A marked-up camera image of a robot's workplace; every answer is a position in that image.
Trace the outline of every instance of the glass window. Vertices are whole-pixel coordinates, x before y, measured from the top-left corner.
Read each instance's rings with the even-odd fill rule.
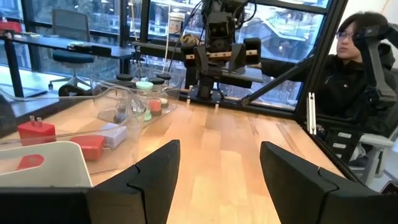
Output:
[[[15,52],[17,55],[18,67],[30,69],[29,48],[27,44],[14,43]],[[4,49],[4,41],[0,40],[0,64],[8,65],[6,50]]]
[[[21,0],[0,0],[0,13],[4,17],[22,18]]]
[[[141,30],[142,0],[129,0],[127,3],[127,24],[130,27],[130,36],[139,38]]]
[[[32,0],[32,4],[35,21],[52,23],[52,9],[67,9],[87,14],[91,30],[119,33],[120,0]]]
[[[170,10],[185,14],[187,22],[191,10],[196,2],[172,1]],[[254,5],[245,8],[245,17],[254,12]],[[167,36],[167,22],[169,19],[169,5],[158,0],[151,1],[149,37],[165,39]],[[276,60],[298,62],[305,58],[312,50],[323,16],[300,12],[279,7],[257,5],[254,18],[243,24],[236,31],[236,41],[243,42],[245,38],[258,37],[262,40],[261,56]],[[201,36],[203,23],[201,14],[197,12],[190,19],[185,33]]]
[[[329,0],[280,0],[280,1],[303,4],[308,6],[318,6],[324,8],[326,8],[329,3]]]
[[[171,2],[170,11],[185,14],[187,22],[190,12],[198,1],[174,0]],[[326,6],[328,1],[289,1],[297,4],[311,4],[314,6]],[[185,33],[200,36],[203,23],[200,10],[189,21]],[[254,4],[245,7],[245,18],[251,17],[254,12]],[[262,40],[261,56],[275,60],[283,60],[297,63],[304,59],[313,49],[317,39],[322,15],[300,12],[279,7],[257,5],[257,12],[252,20],[246,22],[240,30],[236,31],[236,41],[243,42],[245,38],[258,37]],[[167,22],[169,20],[169,5],[152,0],[150,5],[149,37],[166,39]],[[241,72],[261,73],[254,68],[245,68]],[[264,83],[253,83],[251,89],[236,86],[220,85],[220,88],[228,95],[237,98],[244,97],[268,84],[273,78],[263,76]],[[275,106],[294,109],[301,83],[286,81],[274,88],[258,100]]]
[[[49,35],[52,33],[51,29],[37,27],[37,33]],[[107,45],[117,45],[118,40],[110,37],[99,37],[95,35],[90,36],[91,42],[107,44]],[[51,49],[39,47],[40,54],[40,67],[41,72],[47,73],[57,73],[60,75],[72,75],[73,70],[63,66],[62,63],[56,62],[51,57]],[[84,64],[83,68],[77,69],[78,76],[90,77],[96,75],[102,80],[110,80],[117,75],[119,70],[119,61],[117,59],[106,58],[106,57],[96,57],[94,63]]]

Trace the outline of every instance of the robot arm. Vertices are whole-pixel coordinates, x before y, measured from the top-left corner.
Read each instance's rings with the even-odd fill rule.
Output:
[[[395,90],[391,89],[385,79],[379,56],[379,44],[387,39],[398,48],[398,25],[367,27],[354,37],[354,44],[362,55],[365,75],[369,88],[365,94],[369,102],[377,108],[393,107],[397,101]]]

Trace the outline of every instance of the wooden tabletop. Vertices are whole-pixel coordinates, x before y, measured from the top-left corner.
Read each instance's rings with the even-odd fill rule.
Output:
[[[76,105],[48,120],[65,127],[65,120],[81,108]],[[79,128],[77,122],[70,124]],[[181,161],[170,224],[280,223],[262,175],[262,141],[343,176],[292,120],[180,102],[177,109],[143,130],[138,159],[173,139],[181,142]],[[98,184],[118,172],[91,179]]]

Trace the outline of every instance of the chair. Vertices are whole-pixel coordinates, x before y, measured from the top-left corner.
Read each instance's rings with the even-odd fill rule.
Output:
[[[88,28],[88,16],[84,13],[68,11],[64,9],[52,10],[52,29],[55,35],[59,37],[80,40],[84,42],[90,41],[90,29]],[[73,76],[71,78],[61,78],[59,80],[50,81],[49,88],[53,88],[52,83],[68,82],[73,85],[81,83],[90,86],[81,78],[78,78],[76,70],[83,68],[86,63],[93,63],[95,57],[88,54],[81,54],[77,52],[69,52],[66,50],[53,50],[51,57],[61,62],[67,68],[73,69]]]
[[[396,78],[396,92],[398,92],[398,77],[394,76],[394,78]],[[362,147],[362,144],[372,146],[372,149],[366,154],[369,159],[366,167],[351,167],[351,170],[360,176],[360,179],[366,185],[369,185],[374,178],[381,178],[384,174],[386,159],[389,153],[392,152],[394,141],[398,135],[398,103],[391,109],[385,122],[388,125],[388,130],[384,136],[364,134],[357,145],[358,149]]]

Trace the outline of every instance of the black metal frame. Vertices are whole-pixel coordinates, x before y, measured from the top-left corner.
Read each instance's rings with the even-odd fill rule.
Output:
[[[51,28],[51,24],[37,22],[34,21],[32,0],[18,0],[22,3],[22,10],[24,15],[24,23],[26,31],[35,32],[36,27],[46,27]],[[100,32],[97,30],[91,30],[90,34],[98,35],[102,37],[112,37],[119,39],[119,46],[125,47],[128,42],[135,41],[133,37],[130,36],[129,29],[127,26],[127,2],[128,0],[116,0],[120,1],[120,29],[119,34]],[[301,95],[298,98],[298,103],[295,111],[287,111],[280,110],[277,108],[272,108],[269,106],[257,105],[255,103],[250,104],[249,106],[236,106],[236,104],[231,103],[221,103],[220,106],[234,109],[234,110],[244,110],[253,113],[261,113],[271,116],[278,116],[282,118],[294,119],[298,122],[298,124],[303,125],[305,112],[306,112],[306,96],[308,92],[313,92],[316,84],[317,84],[317,74],[323,67],[325,63],[326,56],[328,55],[330,46],[333,42],[333,38],[335,36],[335,30],[340,22],[341,16],[345,9],[345,6],[348,0],[329,0],[328,7],[316,7],[316,6],[308,6],[302,4],[293,4],[289,2],[283,2],[278,0],[256,0],[257,4],[274,6],[274,7],[282,7],[291,10],[298,10],[303,12],[309,12],[314,14],[323,14],[324,20],[321,26],[321,31],[318,35],[317,45],[321,46],[315,52],[316,61],[312,65],[310,69],[310,73],[308,74],[307,81],[303,84],[301,89]],[[163,40],[154,40],[153,44],[148,44],[151,40],[148,37],[149,31],[149,15],[150,15],[150,0],[142,0],[141,2],[141,29],[139,35],[139,42],[135,42],[133,44],[141,44],[141,54],[150,55],[155,57],[164,57],[165,53],[165,42]],[[16,18],[8,18],[10,20],[20,21],[20,19]],[[175,42],[170,42],[169,46],[171,46],[169,51],[169,58],[171,57],[172,51],[174,50]],[[29,47],[30,60],[32,64],[32,69],[36,71],[40,71],[40,61],[39,61],[39,53],[37,48]],[[180,53],[180,49],[177,48],[176,53],[174,55],[174,60],[183,60],[183,55]],[[121,63],[121,72],[128,71],[128,66],[130,63],[123,62]],[[187,69],[187,79],[191,80],[192,78],[189,76],[190,70]],[[182,93],[181,98],[186,98],[186,93]],[[324,145],[319,139],[310,135],[313,141],[318,145],[318,147],[329,157],[329,159],[342,171],[342,173],[349,179],[355,182],[360,182],[358,178],[353,175],[353,173],[339,160],[337,159],[329,150],[329,148]]]

